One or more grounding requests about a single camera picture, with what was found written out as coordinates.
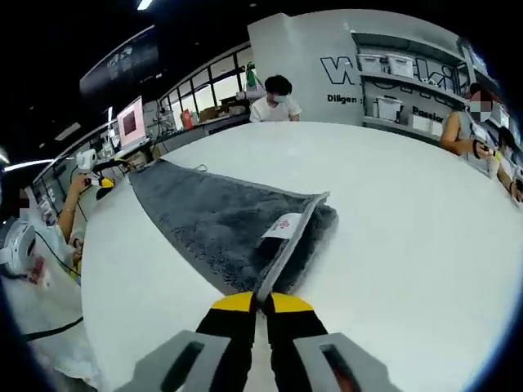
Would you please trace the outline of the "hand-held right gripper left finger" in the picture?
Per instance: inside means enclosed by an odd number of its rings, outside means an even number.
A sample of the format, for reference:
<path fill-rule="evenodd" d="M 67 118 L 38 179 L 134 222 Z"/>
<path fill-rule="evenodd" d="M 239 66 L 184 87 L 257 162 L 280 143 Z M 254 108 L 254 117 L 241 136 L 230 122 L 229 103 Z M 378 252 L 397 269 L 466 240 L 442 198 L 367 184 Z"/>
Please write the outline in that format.
<path fill-rule="evenodd" d="M 178 332 L 140 359 L 120 391 L 242 391 L 252 365 L 252 292 L 216 301 L 196 330 Z"/>

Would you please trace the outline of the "person's left hand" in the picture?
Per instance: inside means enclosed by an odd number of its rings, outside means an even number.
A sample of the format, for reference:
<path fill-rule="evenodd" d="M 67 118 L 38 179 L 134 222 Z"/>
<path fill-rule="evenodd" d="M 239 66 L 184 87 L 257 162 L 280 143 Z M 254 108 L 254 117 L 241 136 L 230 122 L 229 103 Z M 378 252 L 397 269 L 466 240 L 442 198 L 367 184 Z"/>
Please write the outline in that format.
<path fill-rule="evenodd" d="M 69 193 L 79 196 L 91 184 L 91 179 L 86 174 L 77 174 L 70 183 Z"/>

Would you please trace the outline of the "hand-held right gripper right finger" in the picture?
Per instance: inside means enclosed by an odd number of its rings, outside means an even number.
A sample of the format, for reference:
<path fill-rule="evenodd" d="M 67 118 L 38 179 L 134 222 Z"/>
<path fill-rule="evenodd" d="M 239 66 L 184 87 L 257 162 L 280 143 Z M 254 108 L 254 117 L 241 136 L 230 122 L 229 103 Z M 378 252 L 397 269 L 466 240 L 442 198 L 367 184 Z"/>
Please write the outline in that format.
<path fill-rule="evenodd" d="M 313 307 L 271 293 L 264 303 L 270 365 L 279 391 L 397 391 L 387 367 L 340 332 L 329 333 Z"/>

